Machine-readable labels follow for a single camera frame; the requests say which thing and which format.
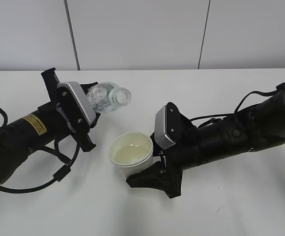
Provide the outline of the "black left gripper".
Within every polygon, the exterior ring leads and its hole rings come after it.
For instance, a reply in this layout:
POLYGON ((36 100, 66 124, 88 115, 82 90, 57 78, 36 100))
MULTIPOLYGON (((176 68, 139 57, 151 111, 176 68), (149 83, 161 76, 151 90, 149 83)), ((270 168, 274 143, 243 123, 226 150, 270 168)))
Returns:
MULTIPOLYGON (((96 147, 88 136, 91 125, 87 123, 77 103, 70 100, 55 103, 59 84, 55 70, 53 67, 41 73, 51 102, 38 107, 38 117, 47 128, 47 132, 38 138, 38 145, 44 146, 56 137, 64 139, 71 135, 82 151, 91 151, 96 147)), ((88 92, 97 84, 94 82, 80 86, 84 92, 88 92)))

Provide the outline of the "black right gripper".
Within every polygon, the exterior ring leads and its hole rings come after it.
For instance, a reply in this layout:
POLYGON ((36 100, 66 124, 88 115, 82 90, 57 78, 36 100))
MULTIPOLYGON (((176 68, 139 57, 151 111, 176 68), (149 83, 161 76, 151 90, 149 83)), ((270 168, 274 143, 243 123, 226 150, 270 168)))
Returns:
POLYGON ((196 132, 197 127, 190 130, 187 139, 182 139, 166 150, 160 149, 153 141, 152 134, 152 141, 155 145, 153 156, 160 157, 160 160, 145 170, 130 175, 126 179, 126 183, 131 188, 161 190, 169 198, 180 196, 183 170, 192 167, 200 157, 196 132))

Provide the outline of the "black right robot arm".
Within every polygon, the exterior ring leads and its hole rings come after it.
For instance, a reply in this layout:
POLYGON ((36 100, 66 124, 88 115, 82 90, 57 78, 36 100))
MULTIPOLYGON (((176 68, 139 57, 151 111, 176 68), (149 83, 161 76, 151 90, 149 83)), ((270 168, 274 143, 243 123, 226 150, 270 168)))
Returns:
POLYGON ((151 135, 153 156, 160 160, 129 175, 127 184, 158 189, 175 198, 181 194, 184 170, 285 144, 285 82, 261 96, 265 97, 261 103, 205 116, 199 126, 174 103, 167 103, 156 114, 151 135))

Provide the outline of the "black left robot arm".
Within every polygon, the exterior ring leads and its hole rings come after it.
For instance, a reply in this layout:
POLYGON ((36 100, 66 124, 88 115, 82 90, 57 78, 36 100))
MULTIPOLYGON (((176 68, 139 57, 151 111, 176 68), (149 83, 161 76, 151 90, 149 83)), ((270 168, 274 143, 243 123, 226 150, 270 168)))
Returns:
POLYGON ((36 111, 8 123, 8 116, 0 108, 3 124, 0 126, 0 191, 22 194, 42 190, 61 181, 71 171, 80 150, 90 152, 95 144, 89 131, 100 117, 89 103, 87 92, 97 83, 61 83, 55 68, 41 73, 50 101, 36 111), (3 187, 27 158, 36 151, 57 157, 63 166, 47 183, 29 189, 3 187))

